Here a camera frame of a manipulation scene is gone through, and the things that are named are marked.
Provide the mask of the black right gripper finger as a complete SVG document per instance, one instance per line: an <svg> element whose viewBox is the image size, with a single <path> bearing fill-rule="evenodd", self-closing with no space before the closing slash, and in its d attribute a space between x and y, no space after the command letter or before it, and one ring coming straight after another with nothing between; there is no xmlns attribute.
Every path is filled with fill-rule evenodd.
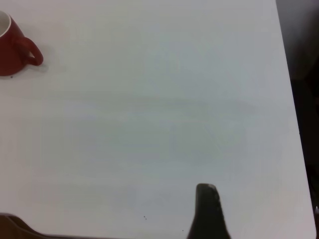
<svg viewBox="0 0 319 239"><path fill-rule="evenodd" d="M189 239L230 239L220 196L212 184L196 186L195 214L188 236Z"/></svg>

